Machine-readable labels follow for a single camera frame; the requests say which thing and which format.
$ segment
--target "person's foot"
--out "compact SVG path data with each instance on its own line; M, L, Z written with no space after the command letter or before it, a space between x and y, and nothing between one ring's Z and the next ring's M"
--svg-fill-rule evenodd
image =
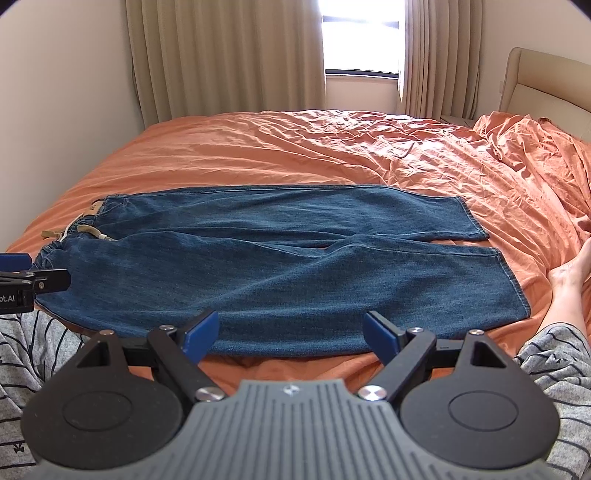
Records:
M583 283L591 274L591 238L581 247L581 251L570 262L566 262L548 272L552 290L563 287L583 288Z

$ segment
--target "logo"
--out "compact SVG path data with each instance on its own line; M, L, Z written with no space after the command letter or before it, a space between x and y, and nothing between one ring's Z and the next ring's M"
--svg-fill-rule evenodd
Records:
M283 387L283 393L290 397L295 397L300 392L300 387L294 384L286 385Z

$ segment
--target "metal screw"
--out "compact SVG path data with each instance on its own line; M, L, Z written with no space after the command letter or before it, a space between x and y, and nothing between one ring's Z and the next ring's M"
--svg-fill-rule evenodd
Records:
M224 399L226 394L219 387L203 387L195 392L195 398L199 401L210 403Z
M290 397L295 397L300 392L300 387L294 384L286 385L283 387L283 393Z
M365 385L359 389L357 395L364 400L376 401L385 399L388 393L384 387L379 385Z

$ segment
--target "jeans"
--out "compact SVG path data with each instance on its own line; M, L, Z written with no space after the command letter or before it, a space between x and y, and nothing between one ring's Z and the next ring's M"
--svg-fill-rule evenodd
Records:
M35 266L67 268L72 286L37 301L120 336L181 326L213 308L221 326L212 353L361 353L369 350L361 328L368 310L445 338L528 317L499 250L429 243L486 238L461 198L384 186L117 194L43 247Z

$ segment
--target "beige curtain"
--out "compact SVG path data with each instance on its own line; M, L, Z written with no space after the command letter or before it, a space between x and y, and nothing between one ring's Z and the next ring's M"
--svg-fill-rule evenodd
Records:
M407 115L472 118L482 0L406 0L402 104Z
M318 0L126 0L145 126L324 108Z

